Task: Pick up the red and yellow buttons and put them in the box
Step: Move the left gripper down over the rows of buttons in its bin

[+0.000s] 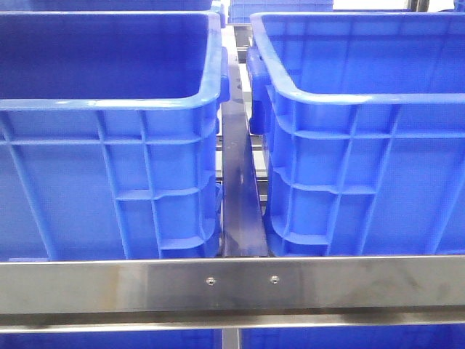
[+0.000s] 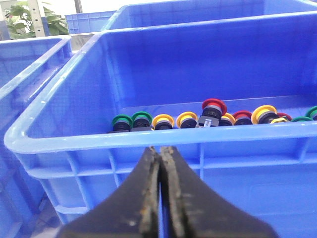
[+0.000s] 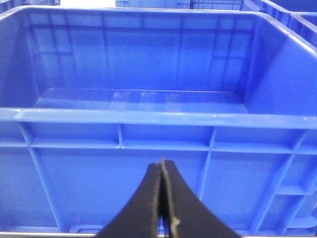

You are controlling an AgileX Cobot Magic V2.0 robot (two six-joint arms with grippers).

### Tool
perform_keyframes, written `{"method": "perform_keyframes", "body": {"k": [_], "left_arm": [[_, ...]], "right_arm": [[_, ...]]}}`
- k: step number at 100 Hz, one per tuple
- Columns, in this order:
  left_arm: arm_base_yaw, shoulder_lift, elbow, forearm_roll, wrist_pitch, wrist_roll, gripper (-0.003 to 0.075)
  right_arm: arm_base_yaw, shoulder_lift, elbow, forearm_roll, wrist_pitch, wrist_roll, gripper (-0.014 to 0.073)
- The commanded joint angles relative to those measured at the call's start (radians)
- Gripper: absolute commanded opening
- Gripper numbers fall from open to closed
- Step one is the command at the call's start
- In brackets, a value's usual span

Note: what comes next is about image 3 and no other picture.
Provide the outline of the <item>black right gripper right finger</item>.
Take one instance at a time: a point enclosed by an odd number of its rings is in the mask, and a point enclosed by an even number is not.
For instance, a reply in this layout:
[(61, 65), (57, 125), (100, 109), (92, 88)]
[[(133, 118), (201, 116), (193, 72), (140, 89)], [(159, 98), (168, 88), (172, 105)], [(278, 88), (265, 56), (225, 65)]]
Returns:
[(162, 160), (170, 238), (239, 238), (195, 195), (172, 160)]

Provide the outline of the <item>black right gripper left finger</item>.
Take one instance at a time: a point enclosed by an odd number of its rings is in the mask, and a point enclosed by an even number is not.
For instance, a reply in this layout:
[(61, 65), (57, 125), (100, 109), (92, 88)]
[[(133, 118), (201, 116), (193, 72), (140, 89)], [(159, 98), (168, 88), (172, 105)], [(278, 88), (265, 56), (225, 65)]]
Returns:
[(161, 164), (150, 164), (128, 203), (95, 237), (155, 238), (158, 232), (161, 173)]

